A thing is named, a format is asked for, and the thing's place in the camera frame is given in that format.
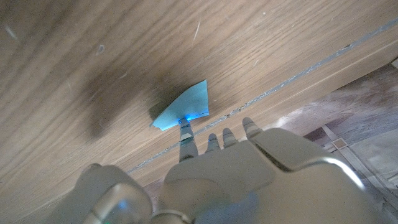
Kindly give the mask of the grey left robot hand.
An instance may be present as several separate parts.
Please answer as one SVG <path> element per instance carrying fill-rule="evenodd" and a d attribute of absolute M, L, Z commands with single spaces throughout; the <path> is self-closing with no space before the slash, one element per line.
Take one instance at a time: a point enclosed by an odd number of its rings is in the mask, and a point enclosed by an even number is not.
<path fill-rule="evenodd" d="M 211 134 L 199 154 L 180 121 L 180 160 L 157 206 L 116 166 L 89 165 L 47 223 L 387 223 L 359 177 L 316 144 L 243 119 L 246 140 Z"/>

